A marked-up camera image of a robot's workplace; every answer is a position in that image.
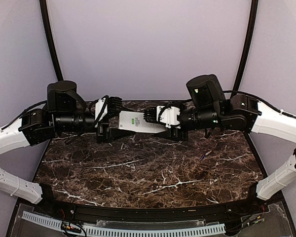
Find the white remote control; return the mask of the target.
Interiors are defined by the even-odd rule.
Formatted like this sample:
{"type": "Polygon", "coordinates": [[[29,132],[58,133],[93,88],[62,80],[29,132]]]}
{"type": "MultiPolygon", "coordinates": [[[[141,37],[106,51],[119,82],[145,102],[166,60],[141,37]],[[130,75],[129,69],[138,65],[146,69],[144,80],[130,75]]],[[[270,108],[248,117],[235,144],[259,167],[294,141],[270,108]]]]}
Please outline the white remote control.
{"type": "Polygon", "coordinates": [[[166,131],[166,127],[161,124],[146,122],[143,113],[129,111],[120,112],[118,128],[136,133],[156,134],[166,131]]]}

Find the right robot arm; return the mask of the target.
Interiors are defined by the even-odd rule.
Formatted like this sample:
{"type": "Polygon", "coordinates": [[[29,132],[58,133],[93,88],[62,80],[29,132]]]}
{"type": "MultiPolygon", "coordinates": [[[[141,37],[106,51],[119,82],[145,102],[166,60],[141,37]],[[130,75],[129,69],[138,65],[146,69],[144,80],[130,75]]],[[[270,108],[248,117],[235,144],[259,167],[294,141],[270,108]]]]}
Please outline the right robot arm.
{"type": "MultiPolygon", "coordinates": [[[[209,137],[215,128],[261,133],[296,144],[296,116],[270,105],[255,95],[233,91],[225,97],[216,75],[202,75],[186,83],[193,102],[192,108],[185,101],[167,103],[144,111],[144,120],[165,126],[156,134],[169,140],[186,141],[191,130],[205,130],[209,137]]],[[[261,200],[270,199],[275,193],[296,180],[296,148],[289,159],[271,175],[252,185],[252,196],[242,202],[242,210],[253,214],[261,206],[261,200]]]]}

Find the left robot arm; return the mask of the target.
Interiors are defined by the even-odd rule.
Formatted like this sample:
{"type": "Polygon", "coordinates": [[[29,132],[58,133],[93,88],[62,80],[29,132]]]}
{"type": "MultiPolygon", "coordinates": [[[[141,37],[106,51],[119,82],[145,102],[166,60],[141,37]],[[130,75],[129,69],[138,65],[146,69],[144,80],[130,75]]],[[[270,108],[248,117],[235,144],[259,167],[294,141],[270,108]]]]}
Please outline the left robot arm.
{"type": "MultiPolygon", "coordinates": [[[[132,136],[134,131],[109,127],[109,120],[122,111],[119,97],[103,98],[94,102],[100,106],[98,114],[76,92],[73,81],[58,81],[47,87],[47,99],[25,109],[12,122],[0,128],[0,155],[9,151],[35,146],[55,138],[63,132],[81,135],[96,134],[97,143],[109,143],[132,136]]],[[[32,183],[0,168],[0,190],[11,196],[38,204],[49,215],[56,215],[60,205],[49,185],[32,183]]]]}

